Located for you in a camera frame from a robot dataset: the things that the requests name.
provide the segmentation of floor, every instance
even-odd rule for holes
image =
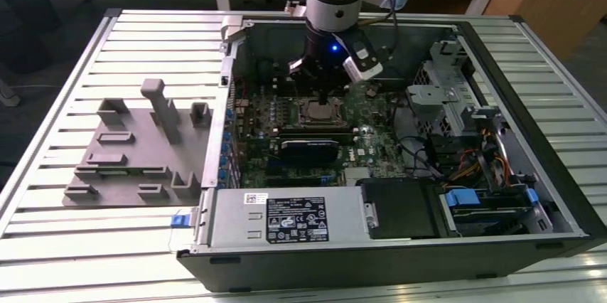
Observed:
[[[0,64],[3,80],[11,86],[50,85],[56,87],[20,87],[18,107],[0,106],[0,188],[28,147],[62,85],[71,74],[82,51],[98,27],[107,8],[198,9],[215,10],[215,0],[52,0],[64,25],[42,36],[55,63],[40,72],[12,74]],[[282,10],[285,0],[231,0],[234,10]],[[583,41],[566,66],[577,75],[591,95],[607,109],[607,25],[599,24]]]

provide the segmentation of slotted metal surface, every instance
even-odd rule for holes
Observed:
[[[177,107],[187,108],[195,100],[215,104],[222,19],[223,15],[205,11],[124,11],[118,19],[104,19],[16,169],[19,174],[0,196],[0,203],[6,200],[2,302],[606,301],[607,246],[546,260],[495,280],[213,294],[175,260],[174,251],[193,231],[171,230],[170,217],[186,208],[64,208],[64,186],[94,136],[102,98],[124,97],[130,107],[150,107],[139,85],[155,77],[164,80],[166,95],[177,99]],[[599,215],[607,218],[603,113],[550,55],[538,51],[539,42],[523,32],[525,26],[505,17],[465,19],[479,32]],[[485,84],[481,91],[489,94]]]

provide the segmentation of barcode sticker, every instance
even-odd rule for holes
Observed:
[[[267,202],[267,193],[246,193],[245,204],[246,205],[265,205]]]

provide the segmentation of green circuit board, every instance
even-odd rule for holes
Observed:
[[[341,116],[354,128],[353,141],[341,145],[337,161],[322,166],[286,166],[275,150],[279,138],[273,130],[297,125],[299,104],[309,97],[279,97],[273,92],[253,96],[241,110],[242,188],[277,186],[342,186],[345,168],[367,167],[374,177],[406,176],[406,163],[397,147],[389,116],[394,93],[373,96],[366,85],[354,85],[341,101]]]

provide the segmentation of blue latch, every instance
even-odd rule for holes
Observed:
[[[526,190],[527,197],[530,198],[531,204],[535,205],[538,202],[541,202],[541,198],[538,197],[538,193],[535,192],[535,189],[529,188]]]
[[[481,200],[478,199],[478,194],[474,189],[451,189],[450,192],[446,193],[445,198],[447,199],[450,207],[458,205],[481,205]]]
[[[171,228],[190,228],[190,214],[175,214],[171,217]]]

